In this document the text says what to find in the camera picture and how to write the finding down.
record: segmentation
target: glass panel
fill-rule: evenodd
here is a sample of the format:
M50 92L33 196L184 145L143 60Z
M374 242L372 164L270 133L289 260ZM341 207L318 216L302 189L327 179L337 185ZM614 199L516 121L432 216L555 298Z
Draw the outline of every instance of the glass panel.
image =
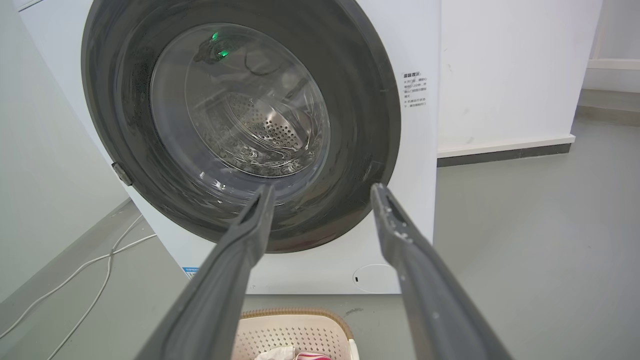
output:
M282 202L318 175L329 145L324 99L305 66L271 37L200 26L160 55L151 82L160 139L195 181L243 204L262 183Z

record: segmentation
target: white wall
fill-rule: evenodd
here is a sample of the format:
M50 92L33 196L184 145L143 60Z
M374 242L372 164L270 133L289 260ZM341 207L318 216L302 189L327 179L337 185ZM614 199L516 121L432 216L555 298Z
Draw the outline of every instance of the white wall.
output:
M570 134L602 0L443 0L439 156Z
M128 196L0 1L0 302Z
M604 0L585 89L640 92L640 1Z

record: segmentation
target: baseboard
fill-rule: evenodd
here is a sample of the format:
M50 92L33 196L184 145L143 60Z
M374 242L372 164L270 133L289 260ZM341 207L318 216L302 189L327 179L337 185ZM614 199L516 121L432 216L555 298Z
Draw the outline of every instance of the baseboard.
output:
M640 127L640 111L578 106L575 110L575 120L601 121L616 125Z
M569 134L567 136L530 142L505 143L440 151L438 152L438 167L564 154L569 152L571 144L574 141L575 136Z
M640 94L635 92L582 89L578 98L578 108L581 106L640 112Z

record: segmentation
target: washing machine door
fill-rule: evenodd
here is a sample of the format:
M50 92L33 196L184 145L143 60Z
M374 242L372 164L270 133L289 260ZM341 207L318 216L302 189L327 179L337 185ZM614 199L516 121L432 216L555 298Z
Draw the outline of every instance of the washing machine door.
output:
M268 252L332 241L396 162L394 73L354 0L98 0L82 65L120 178L210 241L268 183Z

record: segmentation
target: concrete floor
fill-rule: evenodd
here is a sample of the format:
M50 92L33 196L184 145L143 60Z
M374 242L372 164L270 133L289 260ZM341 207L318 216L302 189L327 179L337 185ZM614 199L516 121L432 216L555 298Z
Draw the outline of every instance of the concrete floor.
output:
M515 359L640 354L640 128L576 121L569 154L438 170L435 247ZM7 328L137 217L124 206L0 304ZM122 246L151 233L136 226ZM0 340L1 359L46 359L84 313L106 260ZM186 284L157 239L116 255L94 310L56 359L132 359ZM362 359L412 359L397 295L247 297L245 309L321 306L351 326Z

